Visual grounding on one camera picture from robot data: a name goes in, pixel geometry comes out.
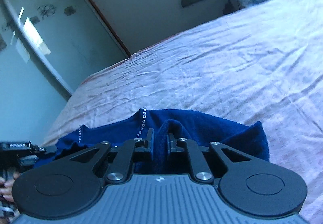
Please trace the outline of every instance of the glass door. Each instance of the glass door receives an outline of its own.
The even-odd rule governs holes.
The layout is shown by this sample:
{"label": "glass door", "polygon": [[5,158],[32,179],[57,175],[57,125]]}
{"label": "glass door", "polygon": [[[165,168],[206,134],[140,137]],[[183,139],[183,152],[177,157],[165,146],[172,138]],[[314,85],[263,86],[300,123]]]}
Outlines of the glass door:
{"label": "glass door", "polygon": [[86,0],[8,0],[25,31],[75,90],[89,75],[126,58]]}
{"label": "glass door", "polygon": [[0,10],[0,141],[41,144],[68,96],[14,35]]}

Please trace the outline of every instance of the ridged surface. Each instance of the ridged surface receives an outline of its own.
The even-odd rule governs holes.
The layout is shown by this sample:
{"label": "ridged surface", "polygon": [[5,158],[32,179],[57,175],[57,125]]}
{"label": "ridged surface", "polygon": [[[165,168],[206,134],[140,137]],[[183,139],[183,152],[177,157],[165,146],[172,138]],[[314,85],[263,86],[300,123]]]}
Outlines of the ridged surface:
{"label": "ridged surface", "polygon": [[280,220],[260,220],[235,212],[220,199],[211,185],[192,182],[188,175],[133,175],[132,179],[123,185],[108,187],[97,204],[78,216],[46,221],[22,215],[15,224],[46,222],[48,224],[306,223],[298,215]]}

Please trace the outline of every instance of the blue sweater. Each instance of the blue sweater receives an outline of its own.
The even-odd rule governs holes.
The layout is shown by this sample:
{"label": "blue sweater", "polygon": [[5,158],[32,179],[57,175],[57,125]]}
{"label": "blue sweater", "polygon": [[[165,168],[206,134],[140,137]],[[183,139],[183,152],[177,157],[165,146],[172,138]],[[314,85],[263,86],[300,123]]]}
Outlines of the blue sweater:
{"label": "blue sweater", "polygon": [[56,154],[47,159],[40,159],[35,167],[101,141],[109,141],[114,146],[120,146],[128,139],[146,138],[149,128],[155,129],[152,145],[154,161],[149,167],[138,163],[135,169],[138,173],[165,173],[168,132],[173,133],[175,138],[193,139],[202,146],[208,146],[212,141],[221,142],[269,161],[268,142],[260,122],[245,126],[198,111],[140,109],[132,117],[114,124],[97,128],[81,126],[80,129],[61,138],[56,144],[58,149]]}

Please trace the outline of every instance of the bed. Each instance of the bed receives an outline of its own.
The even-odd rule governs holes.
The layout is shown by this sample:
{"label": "bed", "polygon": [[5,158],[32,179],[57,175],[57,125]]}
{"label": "bed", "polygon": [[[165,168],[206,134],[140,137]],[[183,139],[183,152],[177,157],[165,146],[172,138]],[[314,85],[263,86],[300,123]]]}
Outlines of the bed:
{"label": "bed", "polygon": [[147,109],[261,121],[272,163],[308,185],[301,215],[323,223],[323,0],[271,0],[146,48],[88,77],[45,144]]}

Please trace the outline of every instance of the finger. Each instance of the finger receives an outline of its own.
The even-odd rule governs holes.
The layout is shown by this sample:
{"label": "finger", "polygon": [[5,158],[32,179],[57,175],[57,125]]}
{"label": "finger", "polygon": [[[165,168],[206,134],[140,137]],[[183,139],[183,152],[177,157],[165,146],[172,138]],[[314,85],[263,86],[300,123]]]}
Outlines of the finger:
{"label": "finger", "polygon": [[0,224],[8,224],[9,222],[7,221],[6,218],[0,218]]}
{"label": "finger", "polygon": [[11,195],[4,195],[3,197],[7,201],[14,202],[14,199],[13,199],[13,197]]}
{"label": "finger", "polygon": [[12,188],[0,188],[0,193],[2,195],[11,195]]}
{"label": "finger", "polygon": [[12,185],[14,184],[15,182],[15,179],[11,179],[11,180],[8,180],[4,183],[4,186],[5,187],[12,187]]}
{"label": "finger", "polygon": [[19,176],[20,176],[20,173],[19,172],[14,172],[14,174],[13,174],[14,179],[19,178]]}

